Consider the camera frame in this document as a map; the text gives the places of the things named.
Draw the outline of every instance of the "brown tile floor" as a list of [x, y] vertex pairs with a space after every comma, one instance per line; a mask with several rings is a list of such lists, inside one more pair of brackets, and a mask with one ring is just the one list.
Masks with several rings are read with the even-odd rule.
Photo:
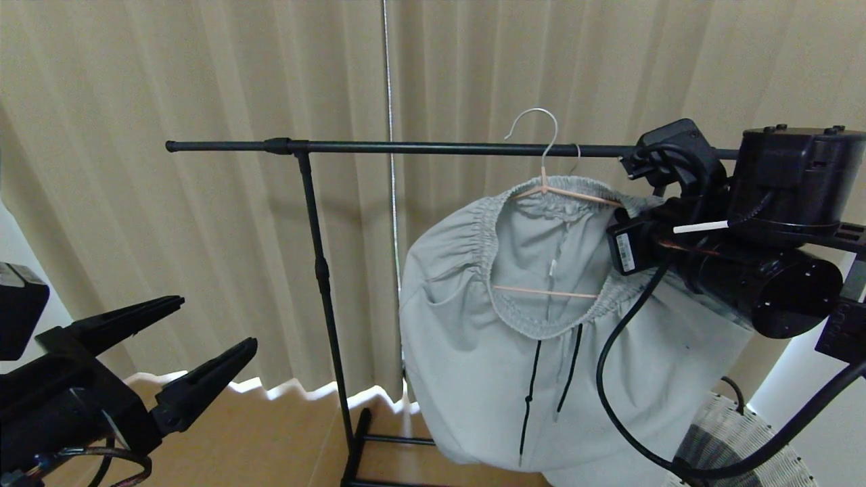
[[[155, 383], [132, 384], [148, 408]], [[372, 432], [430, 434], [421, 414], [394, 413], [381, 399], [373, 410]], [[357, 422], [360, 408], [352, 410]], [[186, 433], [173, 434], [152, 454], [153, 474], [145, 487], [337, 486], [346, 465], [346, 442], [336, 393], [309, 401], [290, 389], [268, 400], [262, 389], [237, 393], [227, 389]], [[86, 486], [98, 460], [77, 458], [46, 478], [49, 487]], [[115, 460], [102, 485], [132, 475], [138, 466]], [[455, 486], [544, 486], [539, 474], [504, 471], [486, 465], [455, 465], [435, 447], [371, 443], [359, 476], [392, 482]]]

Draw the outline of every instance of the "clothes rack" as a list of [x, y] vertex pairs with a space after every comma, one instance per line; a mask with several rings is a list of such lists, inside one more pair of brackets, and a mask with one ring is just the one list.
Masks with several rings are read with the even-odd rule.
[[[541, 156], [545, 144], [463, 144], [442, 142], [358, 142], [358, 141], [314, 141], [292, 140], [281, 137], [261, 141], [207, 141], [207, 142], [176, 142], [168, 140], [165, 149], [170, 153], [189, 151], [247, 151], [266, 152], [279, 155], [292, 155], [298, 161], [301, 179], [304, 186], [304, 196], [307, 201], [307, 216], [310, 223], [310, 233], [313, 238], [315, 254], [315, 275], [319, 283], [322, 308], [325, 313], [328, 342], [331, 347], [334, 379], [337, 382], [340, 413], [348, 445], [348, 459], [341, 487], [422, 487], [425, 484], [405, 484], [384, 480], [367, 480], [358, 478], [358, 469], [364, 446], [368, 441], [398, 443], [405, 445], [435, 445], [431, 438], [406, 438], [402, 436], [380, 435], [370, 433], [372, 413], [369, 408], [361, 411], [356, 429], [352, 429], [352, 417], [349, 414], [346, 395], [346, 378], [343, 374], [343, 361], [339, 352], [337, 326], [334, 319], [333, 302], [331, 300], [330, 270], [322, 244], [319, 225], [319, 211], [316, 206], [315, 190], [313, 188], [313, 168], [310, 164], [311, 153], [392, 153], [392, 154], [428, 154], [428, 155], [483, 155], [483, 156]], [[548, 157], [584, 157], [584, 158], [620, 158], [635, 151], [634, 146], [580, 146], [573, 144], [558, 144], [551, 147]], [[737, 159], [735, 149], [715, 149], [719, 159]]]

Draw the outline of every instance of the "hanger hook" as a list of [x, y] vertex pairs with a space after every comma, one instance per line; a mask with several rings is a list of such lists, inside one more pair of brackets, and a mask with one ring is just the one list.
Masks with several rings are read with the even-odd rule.
[[521, 112], [520, 115], [517, 115], [517, 118], [514, 119], [514, 122], [511, 124], [511, 130], [508, 131], [508, 135], [505, 136], [505, 140], [511, 138], [512, 134], [514, 134], [514, 128], [517, 127], [517, 122], [519, 122], [520, 119], [523, 118], [523, 115], [528, 114], [529, 112], [542, 112], [544, 114], [547, 114], [551, 118], [551, 120], [553, 120], [553, 139], [550, 141], [550, 144], [547, 144], [547, 148], [545, 148], [544, 152], [541, 154], [541, 168], [543, 169], [544, 159], [545, 157], [547, 157], [547, 153], [550, 151], [550, 148], [553, 147], [553, 144], [556, 143], [556, 138], [559, 136], [559, 122], [556, 120], [556, 116], [550, 113], [549, 110], [547, 110], [546, 108], [536, 107], [529, 108], [528, 110], [524, 110], [523, 112]]

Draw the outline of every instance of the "light under curtain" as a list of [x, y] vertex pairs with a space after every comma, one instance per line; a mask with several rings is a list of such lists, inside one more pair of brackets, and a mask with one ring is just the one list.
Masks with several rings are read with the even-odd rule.
[[[389, 81], [394, 140], [501, 141], [535, 106], [560, 143], [630, 144], [683, 116], [719, 147], [780, 122], [864, 129], [863, 25], [858, 0], [0, 3], [3, 201], [74, 317], [186, 297], [106, 357], [118, 374], [189, 369], [253, 335], [241, 379], [311, 390], [333, 375], [294, 160], [164, 140], [387, 140]], [[512, 141], [549, 140], [549, 120], [524, 122]], [[389, 158], [312, 159], [349, 393], [398, 398]], [[548, 161], [573, 167], [650, 191], [612, 159]], [[397, 156], [399, 257], [538, 169]], [[846, 217], [866, 223], [860, 180]], [[747, 394], [784, 346], [746, 349], [731, 375]]]
[[[0, 19], [3, 201], [71, 315], [186, 298], [103, 357], [114, 372], [255, 336], [239, 380], [332, 381], [296, 161], [164, 142], [386, 139], [381, 2], [4, 2]], [[315, 154], [313, 175], [349, 393], [398, 399], [389, 160]]]
[[[682, 117], [725, 148], [737, 148], [745, 129], [777, 123], [866, 129], [866, 6], [856, 0], [387, 6], [396, 140], [499, 142], [529, 107], [557, 115], [564, 144], [634, 144]], [[550, 120], [527, 118], [510, 141], [547, 143]], [[547, 172], [573, 169], [619, 191], [651, 192], [614, 159], [575, 162], [548, 158]], [[540, 166], [538, 158], [407, 155], [396, 169], [404, 258], [431, 225], [538, 176]], [[845, 218], [866, 223], [866, 169], [855, 188]], [[728, 375], [751, 396], [786, 343], [755, 337]]]

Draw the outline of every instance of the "white label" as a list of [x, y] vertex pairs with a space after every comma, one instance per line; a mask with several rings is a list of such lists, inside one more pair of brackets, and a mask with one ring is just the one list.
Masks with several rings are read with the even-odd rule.
[[7, 263], [0, 262], [0, 286], [10, 286], [13, 288], [23, 288], [24, 281]]
[[18, 273], [19, 276], [24, 278], [24, 281], [32, 282], [33, 284], [41, 284], [42, 286], [45, 285], [45, 282], [43, 282], [42, 279], [39, 278], [39, 276], [34, 274], [33, 271], [30, 270], [30, 267], [13, 263], [9, 265]]
[[627, 233], [617, 235], [617, 248], [619, 249], [619, 260], [623, 263], [623, 272], [634, 270], [636, 267], [635, 256], [631, 254], [631, 243]]

